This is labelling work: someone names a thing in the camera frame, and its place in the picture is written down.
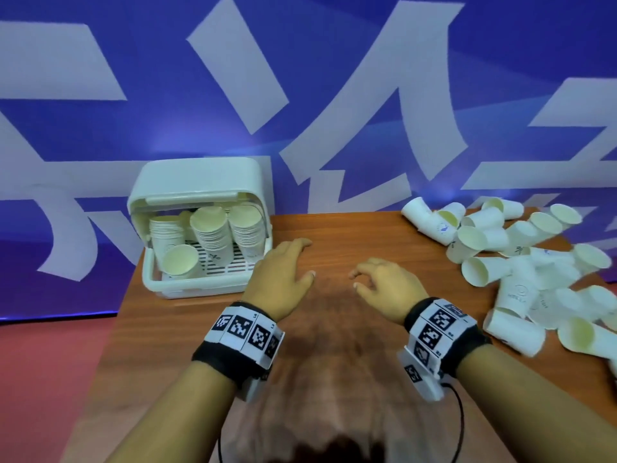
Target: right hand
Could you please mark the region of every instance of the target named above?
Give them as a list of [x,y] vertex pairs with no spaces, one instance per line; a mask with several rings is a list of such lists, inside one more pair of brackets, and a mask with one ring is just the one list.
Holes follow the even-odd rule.
[[399,325],[404,324],[414,305],[429,297],[416,275],[381,258],[369,258],[358,264],[349,273],[349,279],[360,275],[368,276],[374,289],[354,283],[358,295],[385,318]]

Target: wooden table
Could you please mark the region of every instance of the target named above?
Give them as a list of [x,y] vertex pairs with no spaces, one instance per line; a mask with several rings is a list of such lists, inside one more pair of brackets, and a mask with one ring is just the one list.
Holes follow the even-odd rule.
[[[391,462],[450,461],[459,435],[455,398],[447,392],[439,403],[421,400],[395,356],[407,333],[363,304],[347,273],[369,256],[392,260],[415,272],[430,295],[450,300],[478,322],[492,307],[497,285],[467,284],[460,266],[445,258],[445,248],[397,212],[285,215],[272,223],[275,243],[313,240],[299,273],[314,269],[317,279],[297,311],[281,322],[287,336],[263,395],[233,405],[223,428],[225,463],[315,460],[328,444],[330,456],[338,447],[347,449],[345,460],[352,460],[349,452],[379,456],[385,448]],[[569,248],[562,237],[545,246]],[[591,284],[604,282],[590,275],[576,287]],[[102,462],[189,363],[222,308],[238,298],[163,300],[143,287],[138,265],[62,461]],[[617,425],[613,381],[603,360],[564,350],[554,332],[533,359],[496,345]],[[467,420],[459,461],[513,461],[457,388]]]

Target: wristband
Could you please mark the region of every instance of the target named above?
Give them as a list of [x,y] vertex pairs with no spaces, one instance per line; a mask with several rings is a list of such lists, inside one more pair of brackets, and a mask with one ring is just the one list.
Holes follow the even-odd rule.
[[409,331],[407,352],[417,366],[437,380],[444,373],[456,377],[456,369],[463,358],[490,343],[474,318],[438,297],[429,297],[416,304],[405,318],[404,325]]
[[249,303],[235,302],[219,316],[193,354],[242,389],[270,369],[285,333],[270,316]]

